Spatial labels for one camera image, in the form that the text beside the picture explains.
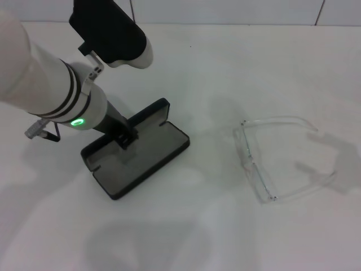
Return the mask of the black glasses case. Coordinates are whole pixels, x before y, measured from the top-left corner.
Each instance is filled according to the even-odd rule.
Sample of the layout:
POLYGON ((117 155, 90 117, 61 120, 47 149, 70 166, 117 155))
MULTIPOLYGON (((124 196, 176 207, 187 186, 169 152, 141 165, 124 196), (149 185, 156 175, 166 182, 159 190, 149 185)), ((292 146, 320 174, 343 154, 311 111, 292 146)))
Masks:
POLYGON ((168 121, 170 103, 161 98, 128 119, 138 139, 127 149, 118 138, 103 135, 81 151, 88 170, 113 200, 136 188, 176 158, 189 145, 189 136, 168 121))

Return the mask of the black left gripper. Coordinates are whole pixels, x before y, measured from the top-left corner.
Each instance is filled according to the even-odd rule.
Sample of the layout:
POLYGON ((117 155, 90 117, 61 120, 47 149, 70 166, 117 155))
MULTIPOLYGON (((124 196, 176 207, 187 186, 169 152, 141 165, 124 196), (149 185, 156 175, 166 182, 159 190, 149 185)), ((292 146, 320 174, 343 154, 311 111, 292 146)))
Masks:
POLYGON ((138 131, 132 128, 127 118, 122 116, 110 102, 107 102, 107 111, 95 130, 111 137, 118 138, 118 145, 127 149, 129 141, 138 139, 138 131))

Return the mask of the clear white glasses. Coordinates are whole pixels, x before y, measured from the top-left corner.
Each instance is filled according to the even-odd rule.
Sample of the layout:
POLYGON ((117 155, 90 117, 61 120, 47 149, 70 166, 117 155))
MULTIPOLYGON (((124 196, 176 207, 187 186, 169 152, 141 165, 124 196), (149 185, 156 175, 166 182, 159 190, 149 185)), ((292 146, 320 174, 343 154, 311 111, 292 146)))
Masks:
POLYGON ((233 130, 233 136, 241 166, 257 199, 262 204, 271 202, 284 202, 298 194, 306 193, 312 189, 327 186, 333 182, 334 177, 337 174, 336 171, 327 173, 323 177, 316 180, 316 182, 300 187, 292 192, 285 194, 278 193, 276 186, 273 185, 269 174, 262 165, 262 159, 255 158, 256 148, 252 147, 252 143, 255 140, 251 139, 251 136, 247 135, 246 132, 246 130, 249 128, 263 125, 292 125, 302 127, 315 133, 318 132, 318 128, 315 125, 298 116, 274 116, 258 120, 243 120, 240 122, 239 128, 233 130))

